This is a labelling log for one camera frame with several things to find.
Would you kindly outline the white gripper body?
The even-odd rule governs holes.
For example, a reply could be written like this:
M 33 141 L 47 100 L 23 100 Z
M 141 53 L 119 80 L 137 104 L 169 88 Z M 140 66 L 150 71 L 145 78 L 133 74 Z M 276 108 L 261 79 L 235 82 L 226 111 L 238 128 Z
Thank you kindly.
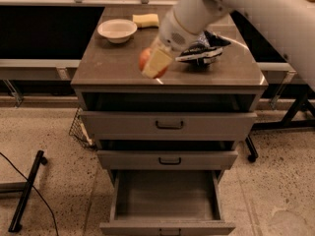
M 174 12 L 169 10 L 161 21 L 158 37 L 165 46 L 170 47 L 172 50 L 183 51 L 196 40 L 197 34 L 190 33 L 184 29 L 177 22 Z

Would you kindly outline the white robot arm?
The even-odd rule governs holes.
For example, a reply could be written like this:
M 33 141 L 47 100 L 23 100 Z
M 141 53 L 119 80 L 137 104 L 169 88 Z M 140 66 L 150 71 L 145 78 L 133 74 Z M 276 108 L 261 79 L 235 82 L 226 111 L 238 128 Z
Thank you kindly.
M 160 77 L 175 51 L 185 50 L 207 25 L 233 11 L 315 89 L 315 7 L 305 0 L 178 0 L 159 25 L 149 55 L 140 57 L 142 74 Z

